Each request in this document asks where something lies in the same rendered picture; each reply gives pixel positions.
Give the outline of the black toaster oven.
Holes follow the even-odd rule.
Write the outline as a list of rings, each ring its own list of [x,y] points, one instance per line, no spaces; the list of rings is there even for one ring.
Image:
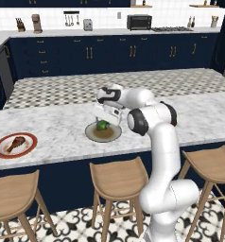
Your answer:
[[[151,30],[152,16],[147,14],[133,14],[127,17],[127,29]]]

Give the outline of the navy wall cupboard run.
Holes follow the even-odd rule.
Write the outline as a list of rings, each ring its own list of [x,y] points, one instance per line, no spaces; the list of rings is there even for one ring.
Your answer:
[[[0,0],[0,8],[129,8],[130,0]]]

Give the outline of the green broccoli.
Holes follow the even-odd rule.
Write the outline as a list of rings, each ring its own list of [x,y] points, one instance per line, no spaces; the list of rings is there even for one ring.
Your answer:
[[[109,127],[110,123],[105,120],[99,120],[96,123],[96,129],[97,130],[106,130]]]

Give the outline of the navy tall cupboard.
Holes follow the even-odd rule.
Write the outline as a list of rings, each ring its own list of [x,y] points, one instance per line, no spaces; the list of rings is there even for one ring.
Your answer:
[[[225,0],[217,0],[217,4],[225,9]],[[225,15],[222,22],[220,32],[216,38],[216,46],[213,53],[211,66],[214,70],[220,74],[225,69]]]

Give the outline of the wooden knife block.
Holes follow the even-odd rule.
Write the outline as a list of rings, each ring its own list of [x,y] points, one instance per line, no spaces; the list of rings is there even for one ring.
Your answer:
[[[16,18],[16,23],[17,23],[17,27],[18,27],[19,32],[25,32],[26,31],[26,28],[25,28],[24,23],[23,23],[21,18]]]

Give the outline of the navy base cupboard run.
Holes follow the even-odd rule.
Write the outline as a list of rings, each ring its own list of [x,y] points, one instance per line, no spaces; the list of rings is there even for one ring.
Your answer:
[[[18,79],[208,68],[215,33],[11,38]]]

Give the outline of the rail with hanging utensils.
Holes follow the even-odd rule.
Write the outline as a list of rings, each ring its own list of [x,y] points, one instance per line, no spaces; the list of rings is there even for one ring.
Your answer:
[[[79,25],[79,12],[76,10],[66,10],[64,13],[66,26],[78,26]]]

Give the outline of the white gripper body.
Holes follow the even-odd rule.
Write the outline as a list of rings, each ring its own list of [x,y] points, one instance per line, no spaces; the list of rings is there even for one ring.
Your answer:
[[[93,109],[93,114],[98,119],[107,121],[115,126],[118,126],[121,122],[121,111],[115,107],[96,104]]]

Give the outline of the grey plate with brown centre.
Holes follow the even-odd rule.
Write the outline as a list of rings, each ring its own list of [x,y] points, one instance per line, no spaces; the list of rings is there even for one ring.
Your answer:
[[[109,143],[121,136],[122,130],[119,126],[109,125],[105,130],[98,130],[96,122],[88,125],[85,129],[86,136],[98,143]]]

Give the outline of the black gas hob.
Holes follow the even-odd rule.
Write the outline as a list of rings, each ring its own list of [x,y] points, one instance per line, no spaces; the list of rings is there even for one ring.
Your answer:
[[[177,32],[177,31],[193,31],[193,29],[184,26],[162,26],[153,27],[151,30],[155,32]]]

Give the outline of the steel dishwasher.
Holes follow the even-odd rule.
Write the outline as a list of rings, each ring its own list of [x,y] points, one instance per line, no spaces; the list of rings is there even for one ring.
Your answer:
[[[4,46],[0,47],[0,78],[3,83],[6,98],[9,99],[14,89],[14,83],[9,69],[9,62],[7,60]]]

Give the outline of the wooden bar stool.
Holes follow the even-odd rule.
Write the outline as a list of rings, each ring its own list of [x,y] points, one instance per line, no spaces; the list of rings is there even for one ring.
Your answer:
[[[94,206],[92,227],[95,218],[101,215],[103,229],[101,242],[106,242],[107,233],[112,218],[136,216],[138,233],[143,233],[143,214],[139,204],[141,190],[148,183],[148,174],[140,157],[132,160],[111,162],[107,164],[90,164],[92,182],[94,185]],[[112,216],[114,201],[130,202],[130,211],[127,214]]]
[[[187,174],[188,169],[192,167],[195,172],[205,180],[205,184],[199,198],[197,213],[185,239],[185,242],[189,242],[204,205],[207,201],[209,201],[208,197],[212,188],[215,187],[220,194],[220,197],[217,197],[216,199],[225,200],[225,145],[215,149],[203,149],[192,152],[184,151],[182,154],[185,158],[185,162],[182,166],[179,179],[183,179]],[[224,235],[225,213],[223,217],[220,242],[223,242]]]
[[[50,225],[53,234],[58,235],[38,188],[39,173],[40,171],[37,170],[29,174],[0,178],[0,239],[8,239],[9,242],[13,242],[14,236],[26,234],[31,242],[37,242],[36,229],[39,225],[39,215],[36,215],[34,224],[30,224],[26,218],[26,211],[33,201],[38,204],[37,213],[43,212],[46,223]],[[15,217],[20,221],[23,233],[10,231],[9,221]]]

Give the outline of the red rimmed white plate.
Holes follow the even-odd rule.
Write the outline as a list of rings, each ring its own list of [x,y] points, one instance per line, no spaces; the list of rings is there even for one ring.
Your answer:
[[[23,136],[26,141],[14,148],[11,153],[7,152],[7,149],[11,146],[13,140],[18,137]],[[2,159],[15,159],[27,155],[32,151],[35,146],[37,146],[37,137],[28,132],[17,132],[7,135],[0,139],[0,158]]]

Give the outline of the brown chicken drumstick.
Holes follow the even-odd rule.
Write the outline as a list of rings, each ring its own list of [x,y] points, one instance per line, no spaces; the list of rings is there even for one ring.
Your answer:
[[[11,153],[12,150],[13,150],[14,148],[16,148],[16,147],[22,145],[25,141],[26,141],[26,139],[25,139],[23,136],[18,136],[18,137],[16,137],[16,138],[13,140],[11,146],[7,149],[7,152],[8,152],[8,153]]]

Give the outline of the silver toaster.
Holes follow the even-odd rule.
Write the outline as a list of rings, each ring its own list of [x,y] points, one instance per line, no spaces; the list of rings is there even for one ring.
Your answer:
[[[93,30],[93,21],[91,19],[84,19],[83,20],[83,29],[85,31],[92,31]]]

